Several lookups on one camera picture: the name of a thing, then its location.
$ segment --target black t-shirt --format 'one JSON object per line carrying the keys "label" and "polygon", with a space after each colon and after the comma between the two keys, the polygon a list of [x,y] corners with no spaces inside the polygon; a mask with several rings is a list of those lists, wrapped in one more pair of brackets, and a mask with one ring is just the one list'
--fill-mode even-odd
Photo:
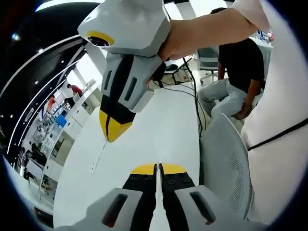
{"label": "black t-shirt", "polygon": [[262,52],[249,38],[219,46],[218,61],[227,69],[230,84],[246,93],[252,79],[264,79]]}

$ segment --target ceiling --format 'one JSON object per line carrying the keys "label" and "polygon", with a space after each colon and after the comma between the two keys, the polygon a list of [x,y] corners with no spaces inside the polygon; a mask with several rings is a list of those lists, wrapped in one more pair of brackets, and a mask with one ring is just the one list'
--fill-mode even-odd
{"label": "ceiling", "polygon": [[[0,142],[9,162],[19,153],[20,147],[14,144],[19,142],[26,129],[23,121],[27,112],[31,107],[36,110],[37,104],[40,105],[54,90],[59,78],[64,77],[55,76],[84,55],[82,47],[86,41],[76,36],[77,27],[97,5],[94,2],[74,2],[31,12],[18,29],[11,32],[19,39],[11,39],[0,62],[0,128],[3,132]],[[65,73],[74,67],[70,66]],[[10,151],[6,155],[10,140]]]}

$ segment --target black strap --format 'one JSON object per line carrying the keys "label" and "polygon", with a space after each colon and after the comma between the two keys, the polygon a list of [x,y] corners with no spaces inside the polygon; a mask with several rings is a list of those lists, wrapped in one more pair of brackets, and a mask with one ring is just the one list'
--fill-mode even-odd
{"label": "black strap", "polygon": [[269,138],[269,139],[267,139],[267,140],[265,140],[265,141],[263,141],[261,143],[258,143],[256,145],[248,148],[248,151],[250,151],[252,149],[255,149],[257,147],[260,147],[260,146],[262,146],[262,145],[264,145],[266,143],[272,142],[272,141],[274,141],[274,140],[276,140],[276,139],[278,139],[278,138],[280,138],[280,137],[282,137],[282,136],[284,136],[284,135],[286,135],[286,134],[288,134],[288,133],[290,133],[292,131],[300,129],[301,127],[305,126],[306,124],[308,124],[308,118],[304,119],[302,122],[300,122],[300,123],[298,123],[298,124],[288,128],[288,129],[284,130],[283,132],[281,132],[281,133],[279,133],[279,134],[277,134],[277,135],[275,135],[275,136],[273,136],[273,137],[271,137],[271,138]]}

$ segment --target office chair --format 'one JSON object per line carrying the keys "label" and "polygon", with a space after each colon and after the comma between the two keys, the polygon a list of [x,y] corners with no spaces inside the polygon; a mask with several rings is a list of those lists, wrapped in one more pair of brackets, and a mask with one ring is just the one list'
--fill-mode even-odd
{"label": "office chair", "polygon": [[214,82],[214,76],[218,76],[217,73],[214,73],[214,71],[218,70],[218,47],[198,49],[196,54],[198,58],[198,70],[211,71],[210,74],[200,79],[201,83],[203,83],[202,79],[207,77],[212,77],[212,82]]}
{"label": "office chair", "polygon": [[247,149],[234,125],[223,114],[213,118],[200,138],[200,184],[227,201],[246,219],[253,200]]}

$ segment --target human hand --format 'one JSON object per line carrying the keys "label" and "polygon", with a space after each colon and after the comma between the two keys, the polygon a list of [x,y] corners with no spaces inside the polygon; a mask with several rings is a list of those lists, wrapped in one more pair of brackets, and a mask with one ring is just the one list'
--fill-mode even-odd
{"label": "human hand", "polygon": [[235,117],[238,120],[242,120],[249,115],[249,113],[251,112],[251,109],[252,109],[251,103],[244,103],[242,105],[241,111],[236,113],[233,117]]}
{"label": "human hand", "polygon": [[170,25],[169,35],[158,52],[160,58],[176,60],[194,53],[198,47],[192,20],[170,20]]}

